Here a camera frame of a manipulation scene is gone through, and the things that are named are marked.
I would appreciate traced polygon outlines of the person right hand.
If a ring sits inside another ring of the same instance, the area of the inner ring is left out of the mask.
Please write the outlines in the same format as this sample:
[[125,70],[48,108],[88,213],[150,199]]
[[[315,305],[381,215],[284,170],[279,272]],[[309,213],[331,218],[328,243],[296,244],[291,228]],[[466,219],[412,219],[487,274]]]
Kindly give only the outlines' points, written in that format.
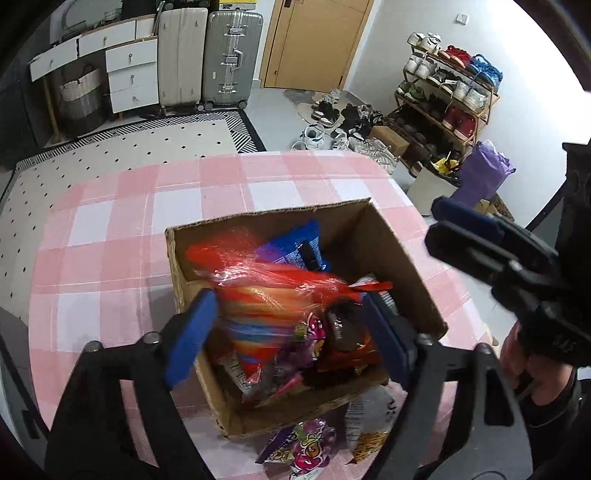
[[521,323],[516,321],[501,350],[501,364],[511,386],[517,388],[521,377],[529,375],[533,379],[530,397],[536,406],[578,402],[581,388],[576,370],[571,365],[527,353],[521,344],[520,332]]

